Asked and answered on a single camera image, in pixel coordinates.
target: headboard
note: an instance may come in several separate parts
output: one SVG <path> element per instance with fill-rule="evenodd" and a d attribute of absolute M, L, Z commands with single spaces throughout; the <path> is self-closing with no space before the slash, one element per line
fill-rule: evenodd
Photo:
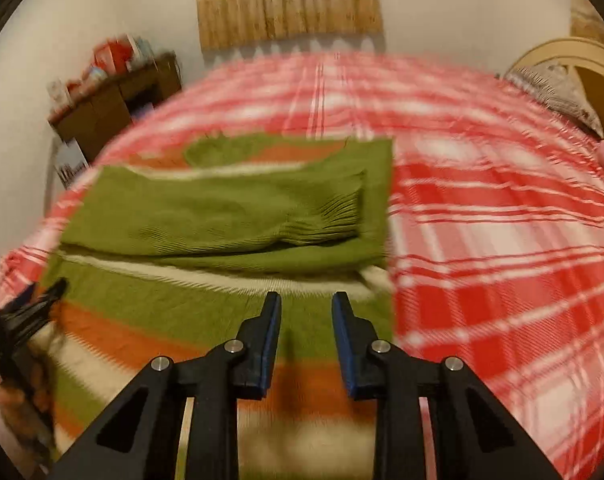
<path fill-rule="evenodd" d="M 529 50 L 510 70 L 551 60 L 567 67 L 600 116 L 604 129 L 604 45 L 585 38 L 548 41 Z"/>

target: silver rivet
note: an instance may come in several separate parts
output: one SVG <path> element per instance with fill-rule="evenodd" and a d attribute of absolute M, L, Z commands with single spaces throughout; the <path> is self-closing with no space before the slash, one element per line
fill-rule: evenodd
<path fill-rule="evenodd" d="M 371 350 L 377 354 L 386 354 L 391 349 L 389 341 L 378 339 L 371 343 Z"/>
<path fill-rule="evenodd" d="M 444 361 L 444 365 L 452 372 L 457 372 L 464 368 L 464 361 L 459 357 L 447 357 L 447 360 Z"/>
<path fill-rule="evenodd" d="M 231 339 L 224 343 L 224 350 L 229 352 L 229 354 L 237 354 L 237 352 L 241 352 L 244 348 L 244 343 L 239 339 Z"/>
<path fill-rule="evenodd" d="M 168 368 L 170 365 L 171 361 L 168 357 L 164 356 L 156 357 L 150 362 L 150 368 L 152 368 L 156 372 L 161 372 L 162 370 Z"/>

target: bed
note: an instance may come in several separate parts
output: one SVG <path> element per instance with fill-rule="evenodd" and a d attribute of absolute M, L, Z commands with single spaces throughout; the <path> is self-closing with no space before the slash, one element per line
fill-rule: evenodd
<path fill-rule="evenodd" d="M 37 232 L 0 260 L 0 305 L 41 277 L 99 168 L 179 158 L 214 131 L 393 137 L 394 343 L 434 361 L 460 356 L 565 479 L 591 475 L 604 458 L 598 141 L 474 70 L 368 54 L 217 69 L 109 143 Z M 57 423 L 67 447 L 81 428 Z M 304 431 L 287 460 L 264 467 L 309 477 L 370 472 L 372 430 L 352 414 L 320 407 Z M 327 458 L 336 454 L 339 465 Z"/>

